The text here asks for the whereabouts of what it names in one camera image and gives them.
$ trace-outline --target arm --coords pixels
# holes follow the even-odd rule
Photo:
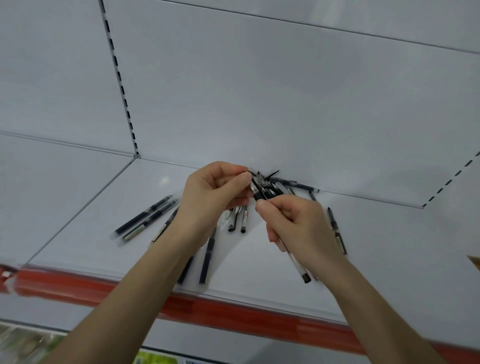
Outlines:
[[[281,195],[258,201],[256,210],[269,240],[281,237],[334,295],[372,363],[445,363],[341,254],[318,202]]]
[[[248,202],[246,170],[216,162],[190,175],[169,228],[43,364],[131,364],[185,264],[221,213]]]

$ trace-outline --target dashed black line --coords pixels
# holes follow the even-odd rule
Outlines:
[[[476,157],[480,157],[480,152],[478,152],[476,155],[475,155],[475,158]],[[468,167],[470,164],[472,164],[473,162],[473,159],[470,159],[465,165],[464,167]],[[454,177],[457,177],[460,173],[462,173],[463,170],[459,170],[457,173],[455,173]],[[445,183],[445,186],[448,186],[450,183],[452,183],[453,179],[451,180],[448,180],[447,183]],[[441,191],[443,191],[444,188],[442,187],[440,190],[437,191],[436,194],[439,194]],[[428,202],[432,201],[433,199],[435,198],[435,196],[432,196],[430,197],[430,199],[428,200]]]
[[[122,97],[122,100],[123,100],[123,107],[125,109],[125,115],[127,116],[127,122],[128,122],[128,127],[129,127],[129,130],[130,130],[130,135],[132,137],[133,147],[135,149],[135,154],[138,155],[138,145],[137,145],[137,142],[135,140],[135,133],[133,132],[133,124],[132,124],[131,117],[130,117],[130,111],[128,110],[127,98],[125,96],[125,87],[123,86],[122,77],[121,77],[120,70],[119,70],[119,63],[120,62],[117,58],[117,55],[115,54],[115,46],[113,45],[113,39],[112,39],[112,36],[111,36],[111,31],[110,31],[110,24],[108,23],[108,20],[107,20],[107,12],[106,12],[105,4],[103,3],[103,0],[98,0],[98,5],[100,6],[100,12],[102,14],[102,20],[103,20],[103,24],[104,24],[104,27],[105,27],[105,32],[107,34],[107,39],[108,39],[108,43],[109,43],[109,47],[110,47],[110,53],[112,55],[113,67],[115,68],[115,72],[117,73],[117,81],[118,81],[118,84],[119,84],[120,94],[121,94],[121,97]]]

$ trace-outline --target person's left hand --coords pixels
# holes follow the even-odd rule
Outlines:
[[[192,173],[185,183],[179,211],[172,222],[200,248],[223,211],[246,205],[253,196],[252,174],[245,166],[214,162]]]

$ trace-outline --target hand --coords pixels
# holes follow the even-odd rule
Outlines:
[[[253,195],[251,180],[247,167],[226,162],[210,163],[197,170],[185,183],[171,227],[175,225],[189,240],[195,241],[196,249],[200,248],[223,211],[248,203]]]
[[[323,280],[327,266],[345,260],[322,205],[298,196],[280,195],[259,200],[255,207],[267,223],[268,240],[284,251],[279,239],[295,258]]]

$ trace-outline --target person's right hand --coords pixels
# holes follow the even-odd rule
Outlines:
[[[268,240],[284,251],[281,238],[290,253],[318,279],[328,274],[328,266],[345,259],[320,203],[283,194],[257,201],[255,209],[267,223]]]

